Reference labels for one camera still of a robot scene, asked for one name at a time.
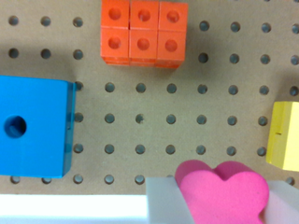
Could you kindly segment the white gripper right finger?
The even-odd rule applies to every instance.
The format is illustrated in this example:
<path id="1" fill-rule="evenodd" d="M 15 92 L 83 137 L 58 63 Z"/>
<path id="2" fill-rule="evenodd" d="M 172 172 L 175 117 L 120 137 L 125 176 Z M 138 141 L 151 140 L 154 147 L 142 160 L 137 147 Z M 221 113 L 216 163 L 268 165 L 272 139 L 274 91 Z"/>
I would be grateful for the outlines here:
<path id="1" fill-rule="evenodd" d="M 268 181 L 268 205 L 264 209 L 265 224 L 299 224 L 299 189 L 284 181 Z"/>

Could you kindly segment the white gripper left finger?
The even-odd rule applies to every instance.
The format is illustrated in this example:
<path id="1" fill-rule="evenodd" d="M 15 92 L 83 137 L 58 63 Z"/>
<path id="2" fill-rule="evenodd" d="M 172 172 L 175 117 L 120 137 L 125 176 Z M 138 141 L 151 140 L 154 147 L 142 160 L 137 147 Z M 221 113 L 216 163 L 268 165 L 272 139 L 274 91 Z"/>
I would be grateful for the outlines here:
<path id="1" fill-rule="evenodd" d="M 194 224 L 173 176 L 146 179 L 149 224 Z"/>

